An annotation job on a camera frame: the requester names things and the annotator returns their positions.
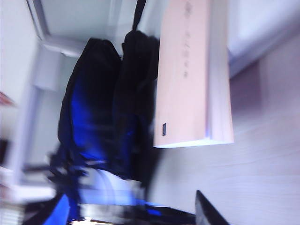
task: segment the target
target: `book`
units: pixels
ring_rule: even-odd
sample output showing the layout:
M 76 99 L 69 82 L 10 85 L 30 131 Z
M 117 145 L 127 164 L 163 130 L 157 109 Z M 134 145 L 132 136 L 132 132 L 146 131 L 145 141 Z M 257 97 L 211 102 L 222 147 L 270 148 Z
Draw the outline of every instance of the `book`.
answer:
M 161 25 L 154 146 L 233 142 L 226 0 L 172 0 Z

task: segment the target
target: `white wall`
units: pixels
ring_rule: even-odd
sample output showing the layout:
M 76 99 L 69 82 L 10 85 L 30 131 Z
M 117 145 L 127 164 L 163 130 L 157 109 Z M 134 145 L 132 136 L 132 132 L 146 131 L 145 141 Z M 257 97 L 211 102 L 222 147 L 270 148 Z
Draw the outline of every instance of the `white wall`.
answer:
M 16 107 L 1 106 L 1 138 L 11 139 L 34 60 L 37 36 L 24 0 L 1 0 L 0 89 Z
M 300 33 L 231 80 L 234 144 L 166 149 L 150 202 L 194 212 L 201 190 L 235 225 L 298 225 Z

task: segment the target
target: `bag strap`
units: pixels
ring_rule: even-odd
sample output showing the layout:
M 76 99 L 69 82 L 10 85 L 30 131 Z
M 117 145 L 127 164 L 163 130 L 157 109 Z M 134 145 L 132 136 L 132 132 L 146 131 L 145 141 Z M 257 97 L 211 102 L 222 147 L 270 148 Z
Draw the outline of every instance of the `bag strap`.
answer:
M 139 24 L 142 13 L 145 7 L 146 0 L 137 0 L 135 7 L 135 18 L 133 20 L 132 30 L 136 30 L 137 25 Z

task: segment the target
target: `blue fabric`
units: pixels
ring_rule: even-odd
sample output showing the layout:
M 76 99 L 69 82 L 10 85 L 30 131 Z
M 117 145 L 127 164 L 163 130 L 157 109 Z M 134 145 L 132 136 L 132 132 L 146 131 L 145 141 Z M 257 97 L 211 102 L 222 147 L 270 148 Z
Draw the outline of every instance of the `blue fabric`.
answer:
M 69 201 L 66 195 L 63 195 L 60 201 L 57 203 L 53 212 L 49 218 L 43 223 L 43 225 L 66 225 L 69 215 Z

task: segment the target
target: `wooden surface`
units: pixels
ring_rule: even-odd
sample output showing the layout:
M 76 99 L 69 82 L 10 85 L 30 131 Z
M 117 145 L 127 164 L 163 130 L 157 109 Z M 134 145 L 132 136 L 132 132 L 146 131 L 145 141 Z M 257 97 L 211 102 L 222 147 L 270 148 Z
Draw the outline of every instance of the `wooden surface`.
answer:
M 231 80 L 234 144 L 162 150 L 150 202 L 234 225 L 300 224 L 300 34 Z

